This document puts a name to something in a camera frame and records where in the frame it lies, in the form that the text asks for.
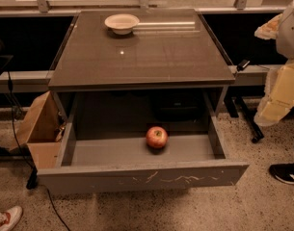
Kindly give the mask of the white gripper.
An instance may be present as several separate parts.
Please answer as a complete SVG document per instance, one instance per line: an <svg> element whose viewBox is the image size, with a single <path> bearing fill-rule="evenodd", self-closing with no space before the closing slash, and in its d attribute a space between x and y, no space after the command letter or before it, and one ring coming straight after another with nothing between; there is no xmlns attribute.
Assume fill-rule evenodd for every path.
<svg viewBox="0 0 294 231"><path fill-rule="evenodd" d="M281 13L258 27L254 35L259 39L276 39ZM294 62L288 62L267 75L266 97L258 104L254 122L259 126L279 123L294 107Z"/></svg>

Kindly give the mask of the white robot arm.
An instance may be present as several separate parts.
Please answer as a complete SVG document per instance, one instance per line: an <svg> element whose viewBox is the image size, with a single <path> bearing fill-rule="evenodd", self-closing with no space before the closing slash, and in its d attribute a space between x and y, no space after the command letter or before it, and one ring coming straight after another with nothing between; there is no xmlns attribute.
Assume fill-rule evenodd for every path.
<svg viewBox="0 0 294 231"><path fill-rule="evenodd" d="M254 35L259 39L274 39L277 52L287 59L278 70L268 71L264 97L254 115L254 122L259 126L271 126L294 107L294 0L283 13L258 27Z"/></svg>

